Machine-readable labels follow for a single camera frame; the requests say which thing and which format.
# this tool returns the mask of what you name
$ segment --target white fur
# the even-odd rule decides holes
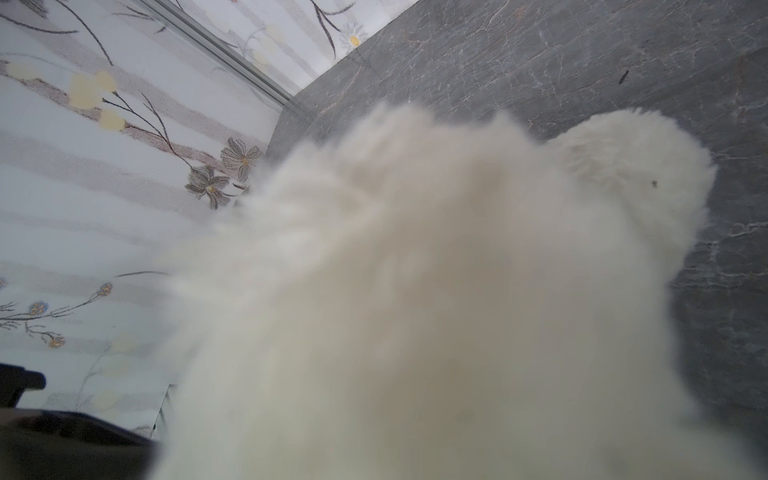
[[[304,145],[180,248],[194,354],[154,478],[759,478],[673,368],[712,174],[632,112],[540,145],[380,108]]]

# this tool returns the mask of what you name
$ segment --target blurry fur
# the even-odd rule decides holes
[[[713,172],[631,111],[542,145],[380,108],[303,145],[177,252],[154,478],[759,478],[673,367]]]

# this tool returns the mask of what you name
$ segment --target dog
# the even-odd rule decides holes
[[[656,112],[546,143],[380,107],[176,246],[156,480],[733,480],[667,284],[716,168]]]

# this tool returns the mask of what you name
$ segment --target gray flower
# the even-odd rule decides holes
[[[245,142],[230,138],[229,148],[221,151],[221,161],[224,166],[231,169],[237,169],[237,179],[241,182],[248,180],[250,167],[261,156],[261,150],[255,145],[250,150],[246,150]]]
[[[207,195],[211,210],[224,207],[230,202],[227,194],[221,191],[229,184],[229,177],[215,177],[214,168],[210,165],[193,168],[190,171],[189,182],[184,188],[195,194],[198,200],[203,195]]]
[[[11,0],[0,0],[0,3],[8,3]],[[43,0],[18,0],[19,3],[29,8],[34,13],[40,15],[42,18],[48,17],[48,9],[45,7]]]

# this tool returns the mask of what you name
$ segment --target white dog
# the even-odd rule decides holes
[[[674,370],[710,155],[656,113],[547,144],[380,108],[181,247],[163,480],[743,480]]]

